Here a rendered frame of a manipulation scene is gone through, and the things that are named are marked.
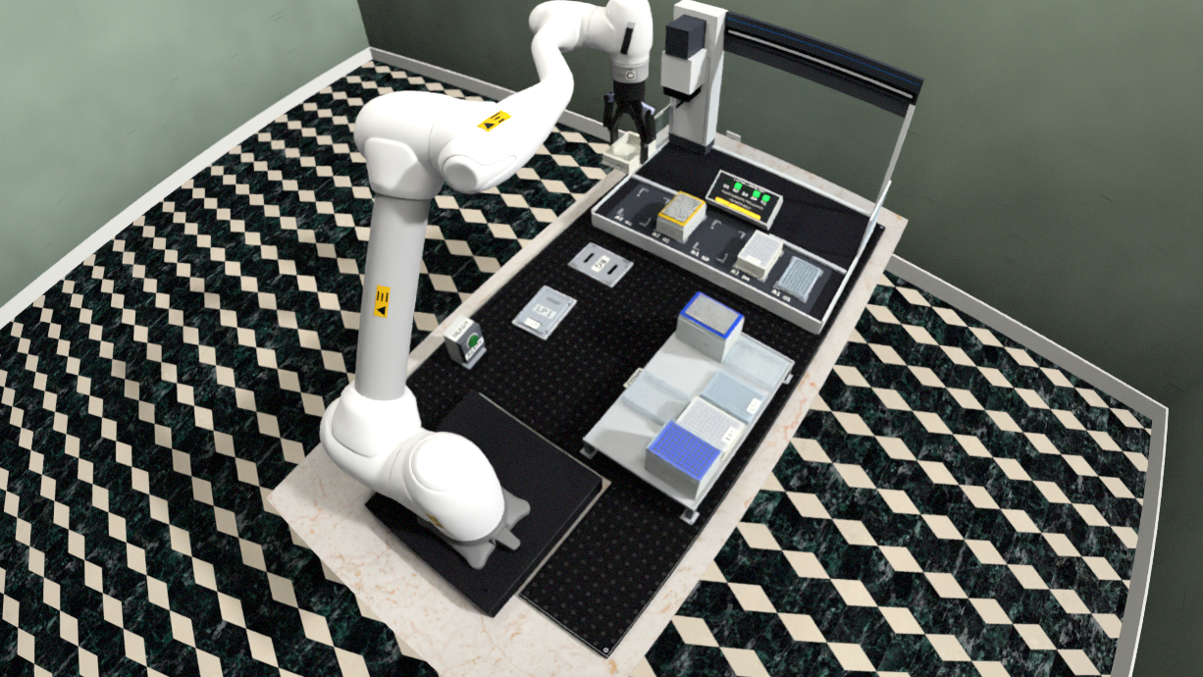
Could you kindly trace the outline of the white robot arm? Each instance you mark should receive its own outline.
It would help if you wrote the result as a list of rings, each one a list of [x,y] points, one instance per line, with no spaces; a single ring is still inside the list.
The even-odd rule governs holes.
[[[648,78],[652,47],[648,0],[610,0],[606,11],[587,2],[543,2],[529,14],[529,28],[537,35],[537,85],[499,103],[385,94],[366,103],[352,125],[377,198],[355,385],[327,406],[320,426],[322,449],[342,471],[410,507],[420,525],[476,570],[498,544],[518,548],[510,530],[529,513],[529,504],[500,488],[475,444],[423,430],[415,396],[405,387],[431,198],[444,182],[467,195],[494,188],[537,155],[573,96],[573,75],[561,53],[600,49],[610,54],[614,81],[640,83]]]

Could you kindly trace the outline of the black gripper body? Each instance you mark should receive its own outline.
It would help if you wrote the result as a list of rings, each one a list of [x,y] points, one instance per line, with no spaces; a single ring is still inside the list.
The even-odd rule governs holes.
[[[622,113],[630,114],[627,109],[627,105],[629,103],[633,105],[635,113],[639,113],[642,109],[642,103],[646,103],[644,96],[645,81],[640,81],[640,83],[620,83],[620,81],[614,81],[614,103],[624,102],[621,109]]]

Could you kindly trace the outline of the white ready key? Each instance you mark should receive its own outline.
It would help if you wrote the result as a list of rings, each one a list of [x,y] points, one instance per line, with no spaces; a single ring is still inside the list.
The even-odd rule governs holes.
[[[488,350],[484,348],[485,343],[479,323],[462,315],[454,320],[443,335],[450,358],[468,369]]]

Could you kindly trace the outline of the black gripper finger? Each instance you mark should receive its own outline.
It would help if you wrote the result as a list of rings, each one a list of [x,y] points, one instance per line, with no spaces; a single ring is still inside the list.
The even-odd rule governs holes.
[[[602,121],[602,124],[603,124],[603,127],[608,127],[608,133],[610,133],[610,147],[614,144],[614,142],[616,142],[616,139],[618,139],[618,125],[620,125],[622,115],[624,114],[621,111],[623,108],[623,106],[624,106],[624,102],[620,101],[620,103],[617,105],[617,108],[614,109],[614,94],[612,93],[608,93],[606,95],[603,96],[603,121]],[[614,114],[614,119],[612,119],[612,114]]]
[[[632,103],[629,103],[627,106],[627,108],[630,112],[632,121],[635,121],[635,125],[638,125],[638,133],[639,133],[640,139],[641,139],[641,142],[640,142],[640,162],[642,165],[644,162],[648,162],[648,148],[646,148],[646,147],[650,147],[652,144],[652,142],[654,142],[654,139],[656,139],[656,132],[654,132],[654,106],[650,107],[648,105],[642,103],[642,109],[645,111],[645,113],[642,113],[642,109],[639,113],[635,113]],[[642,114],[645,114],[645,120],[644,120]]]

